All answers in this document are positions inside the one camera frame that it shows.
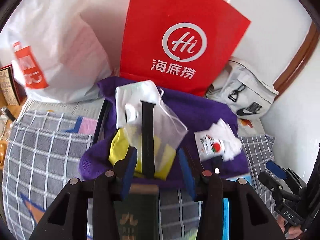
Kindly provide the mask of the person's right hand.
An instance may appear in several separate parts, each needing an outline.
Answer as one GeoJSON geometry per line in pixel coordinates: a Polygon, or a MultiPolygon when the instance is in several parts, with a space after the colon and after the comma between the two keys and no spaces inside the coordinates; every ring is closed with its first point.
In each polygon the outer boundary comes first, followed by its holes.
{"type": "MultiPolygon", "coordinates": [[[[277,217],[277,223],[279,227],[281,228],[282,232],[285,231],[285,225],[286,225],[286,220],[278,215],[277,217]]],[[[303,230],[301,230],[301,225],[298,226],[291,226],[287,233],[285,233],[287,239],[301,239],[304,237],[305,233],[303,230]]]]}

